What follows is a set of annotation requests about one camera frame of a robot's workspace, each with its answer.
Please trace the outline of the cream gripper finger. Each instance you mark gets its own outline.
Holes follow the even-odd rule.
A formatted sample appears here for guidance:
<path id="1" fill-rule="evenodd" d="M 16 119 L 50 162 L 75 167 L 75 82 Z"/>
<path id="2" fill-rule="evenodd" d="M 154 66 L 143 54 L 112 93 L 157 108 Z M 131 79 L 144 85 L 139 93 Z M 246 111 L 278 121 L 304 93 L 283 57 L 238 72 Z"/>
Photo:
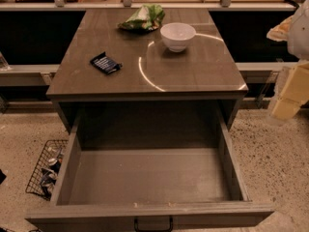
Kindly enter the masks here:
<path id="1" fill-rule="evenodd" d="M 292 119 L 299 109 L 309 101 L 309 62 L 298 62 L 285 67 L 279 74 L 275 96 L 270 106 L 270 116 L 277 120 Z"/>

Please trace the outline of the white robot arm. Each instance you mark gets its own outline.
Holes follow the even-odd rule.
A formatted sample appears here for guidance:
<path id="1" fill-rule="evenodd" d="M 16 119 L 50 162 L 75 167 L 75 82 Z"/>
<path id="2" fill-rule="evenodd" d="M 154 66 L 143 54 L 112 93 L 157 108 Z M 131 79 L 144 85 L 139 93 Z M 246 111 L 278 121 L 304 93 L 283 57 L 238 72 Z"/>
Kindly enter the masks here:
<path id="1" fill-rule="evenodd" d="M 267 38 L 286 41 L 288 52 L 299 59 L 278 78 L 275 101 L 270 109 L 272 118 L 287 121 L 309 101 L 309 0 L 305 0 L 293 15 L 271 28 Z"/>

